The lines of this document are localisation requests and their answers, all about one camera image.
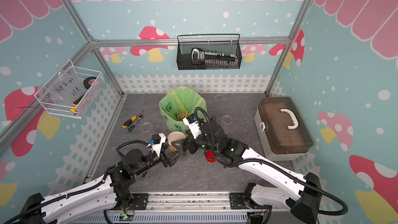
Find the yellow black tool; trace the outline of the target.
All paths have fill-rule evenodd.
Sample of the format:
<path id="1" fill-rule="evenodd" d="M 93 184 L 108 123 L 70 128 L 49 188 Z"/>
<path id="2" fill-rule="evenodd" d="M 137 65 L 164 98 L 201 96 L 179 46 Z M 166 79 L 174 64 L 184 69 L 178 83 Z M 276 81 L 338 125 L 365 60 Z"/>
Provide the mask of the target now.
<path id="1" fill-rule="evenodd" d="M 83 99 L 83 97 L 84 97 L 84 96 L 82 95 L 81 97 L 79 97 L 79 98 L 73 103 L 73 108 L 69 110 L 70 112 L 72 112 L 72 113 L 74 113 L 74 114 L 78 112 L 77 106 L 78 106 L 78 104 L 80 103 L 80 101 Z"/>

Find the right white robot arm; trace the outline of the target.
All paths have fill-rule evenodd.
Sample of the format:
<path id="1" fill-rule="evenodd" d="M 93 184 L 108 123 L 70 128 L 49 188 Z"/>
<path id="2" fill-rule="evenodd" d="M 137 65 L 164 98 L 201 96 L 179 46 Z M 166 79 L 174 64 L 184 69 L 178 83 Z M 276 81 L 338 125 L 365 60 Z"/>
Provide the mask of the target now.
<path id="1" fill-rule="evenodd" d="M 270 182 L 282 191 L 282 204 L 300 221 L 315 224 L 318 215 L 341 216 L 347 204 L 322 190 L 318 176 L 292 172 L 258 154 L 247 144 L 229 138 L 223 128 L 201 107 L 183 119 L 191 134 L 183 141 L 183 150 L 210 151 L 225 168 L 239 168 Z"/>

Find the black tape roll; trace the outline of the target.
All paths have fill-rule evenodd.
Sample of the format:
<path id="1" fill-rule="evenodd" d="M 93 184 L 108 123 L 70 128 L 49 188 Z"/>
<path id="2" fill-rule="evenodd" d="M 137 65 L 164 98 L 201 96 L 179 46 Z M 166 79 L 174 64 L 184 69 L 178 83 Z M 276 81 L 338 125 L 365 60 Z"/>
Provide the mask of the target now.
<path id="1" fill-rule="evenodd" d="M 84 79 L 84 81 L 83 81 L 84 87 L 85 87 L 87 90 L 89 90 L 90 87 L 94 84 L 94 82 L 95 82 L 96 79 L 97 79 L 97 77 L 95 77 L 95 76 L 87 77 L 87 78 Z"/>

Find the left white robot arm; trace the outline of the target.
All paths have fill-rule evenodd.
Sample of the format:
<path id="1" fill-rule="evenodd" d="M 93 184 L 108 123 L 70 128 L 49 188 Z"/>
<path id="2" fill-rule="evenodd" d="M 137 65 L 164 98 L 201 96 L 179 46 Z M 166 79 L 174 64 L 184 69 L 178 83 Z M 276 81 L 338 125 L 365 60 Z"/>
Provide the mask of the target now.
<path id="1" fill-rule="evenodd" d="M 149 141 L 133 140 L 116 148 L 121 160 L 108 167 L 104 174 L 74 189 L 43 197 L 30 196 L 21 213 L 8 224 L 67 224 L 73 220 L 97 211 L 113 208 L 127 212 L 136 204 L 129 187 L 136 177 L 145 174 L 157 164 L 172 167 L 178 157 L 186 151 L 181 141 L 172 142 L 169 147 L 164 134 L 154 134 Z"/>

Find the green bag trash bin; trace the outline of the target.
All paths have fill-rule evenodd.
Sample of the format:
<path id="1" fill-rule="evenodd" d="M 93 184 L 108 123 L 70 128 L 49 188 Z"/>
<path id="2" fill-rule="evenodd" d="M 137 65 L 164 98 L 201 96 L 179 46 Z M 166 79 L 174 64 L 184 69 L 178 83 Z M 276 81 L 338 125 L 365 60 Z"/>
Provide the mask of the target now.
<path id="1" fill-rule="evenodd" d="M 189 128 L 183 121 L 177 120 L 177 115 L 181 110 L 193 114 L 196 107 L 207 110 L 206 101 L 196 91 L 186 86 L 179 86 L 169 91 L 159 102 L 161 115 L 165 119 L 169 131 L 184 134 Z"/>

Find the brown lid storage box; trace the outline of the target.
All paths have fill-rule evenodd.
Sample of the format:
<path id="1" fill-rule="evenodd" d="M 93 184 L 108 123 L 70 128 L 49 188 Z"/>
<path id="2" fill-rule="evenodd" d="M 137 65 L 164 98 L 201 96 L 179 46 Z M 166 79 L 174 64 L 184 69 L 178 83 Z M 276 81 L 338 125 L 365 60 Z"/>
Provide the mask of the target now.
<path id="1" fill-rule="evenodd" d="M 266 97 L 255 114 L 265 158 L 292 161 L 308 153 L 314 142 L 289 97 Z"/>

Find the socket set in basket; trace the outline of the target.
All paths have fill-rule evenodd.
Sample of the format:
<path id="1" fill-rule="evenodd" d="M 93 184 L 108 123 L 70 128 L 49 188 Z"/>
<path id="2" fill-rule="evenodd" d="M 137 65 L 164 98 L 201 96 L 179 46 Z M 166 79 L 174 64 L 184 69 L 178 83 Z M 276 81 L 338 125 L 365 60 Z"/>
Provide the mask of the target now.
<path id="1" fill-rule="evenodd" d="M 193 48 L 191 52 L 191 63 L 205 65 L 206 67 L 236 67 L 239 66 L 239 57 L 235 54 L 229 56 L 224 53 L 202 51 Z"/>

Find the black mesh wall basket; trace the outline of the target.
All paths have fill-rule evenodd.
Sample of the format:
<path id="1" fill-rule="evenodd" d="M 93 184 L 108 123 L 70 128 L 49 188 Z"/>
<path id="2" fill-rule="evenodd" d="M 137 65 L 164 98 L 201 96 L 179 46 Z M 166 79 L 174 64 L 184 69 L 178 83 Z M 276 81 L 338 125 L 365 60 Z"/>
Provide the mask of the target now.
<path id="1" fill-rule="evenodd" d="M 177 66 L 182 70 L 240 69 L 239 34 L 178 35 Z"/>

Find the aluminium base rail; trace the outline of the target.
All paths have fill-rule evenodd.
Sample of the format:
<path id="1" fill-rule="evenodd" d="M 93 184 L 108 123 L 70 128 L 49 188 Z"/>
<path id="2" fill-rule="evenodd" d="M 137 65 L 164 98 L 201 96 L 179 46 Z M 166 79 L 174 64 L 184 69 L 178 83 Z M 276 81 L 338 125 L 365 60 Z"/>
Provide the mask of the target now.
<path id="1" fill-rule="evenodd" d="M 126 211 L 107 210 L 85 215 L 76 224 L 299 224 L 282 205 L 284 194 L 267 188 L 272 199 L 250 207 L 241 192 L 135 193 L 135 205 Z"/>

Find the clear plastic bag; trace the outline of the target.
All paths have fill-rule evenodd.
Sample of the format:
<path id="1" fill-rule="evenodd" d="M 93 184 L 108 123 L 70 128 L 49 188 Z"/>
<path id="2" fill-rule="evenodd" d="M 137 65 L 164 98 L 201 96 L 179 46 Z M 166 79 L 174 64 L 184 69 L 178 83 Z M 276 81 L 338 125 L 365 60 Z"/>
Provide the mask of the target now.
<path id="1" fill-rule="evenodd" d="M 64 110 L 70 110 L 73 108 L 73 103 L 86 92 L 87 89 L 72 66 L 59 70 L 44 86 L 41 100 L 46 107 L 61 107 Z"/>

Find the peanut pile in bin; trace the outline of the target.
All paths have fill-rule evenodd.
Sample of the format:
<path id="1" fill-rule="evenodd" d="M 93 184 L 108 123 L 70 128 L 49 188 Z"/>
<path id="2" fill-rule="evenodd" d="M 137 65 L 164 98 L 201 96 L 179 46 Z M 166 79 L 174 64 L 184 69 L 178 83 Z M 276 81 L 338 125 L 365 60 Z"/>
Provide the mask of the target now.
<path id="1" fill-rule="evenodd" d="M 177 115 L 177 120 L 178 121 L 183 121 L 188 116 L 190 116 L 190 113 L 188 111 L 181 110 L 179 112 L 179 114 Z"/>

